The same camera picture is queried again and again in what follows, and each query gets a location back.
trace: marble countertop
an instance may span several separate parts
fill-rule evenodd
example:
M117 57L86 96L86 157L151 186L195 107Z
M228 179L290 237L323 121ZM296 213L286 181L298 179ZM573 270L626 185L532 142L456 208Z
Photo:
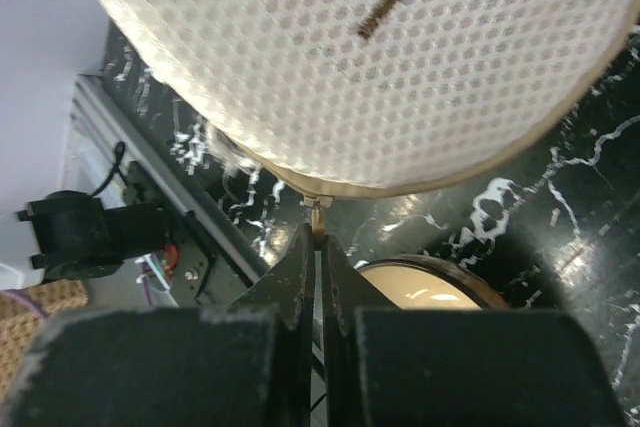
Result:
M207 153L206 120L113 26L103 85L276 263L307 220L302 197L265 169L225 177ZM354 266L424 252L468 268L514 307L570 312L596 343L629 423L640 425L639 85L636 27L585 97L521 155L438 191L335 202L327 230Z

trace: white wall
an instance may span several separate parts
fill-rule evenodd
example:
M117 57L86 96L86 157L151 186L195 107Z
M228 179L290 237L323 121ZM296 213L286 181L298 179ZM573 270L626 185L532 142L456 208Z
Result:
M97 0L0 0L0 212L60 187L76 74L97 73Z

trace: screw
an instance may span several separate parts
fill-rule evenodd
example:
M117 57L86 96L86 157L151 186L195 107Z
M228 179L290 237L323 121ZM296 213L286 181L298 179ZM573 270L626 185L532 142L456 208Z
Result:
M187 270L184 273L184 278L187 280L198 280L198 271L196 269Z

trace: wicker basket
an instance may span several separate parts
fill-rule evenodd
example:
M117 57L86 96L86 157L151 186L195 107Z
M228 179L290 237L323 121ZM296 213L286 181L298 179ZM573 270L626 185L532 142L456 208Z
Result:
M52 314L87 305L87 291L79 281L61 280L27 289ZM22 354L31 343L40 320L26 307L0 295L0 402L4 400Z

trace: white cloth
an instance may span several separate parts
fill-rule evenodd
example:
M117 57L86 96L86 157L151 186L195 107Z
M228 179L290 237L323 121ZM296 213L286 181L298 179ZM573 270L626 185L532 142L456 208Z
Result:
M100 1L234 141L294 172L384 188L465 171L527 134L635 2Z

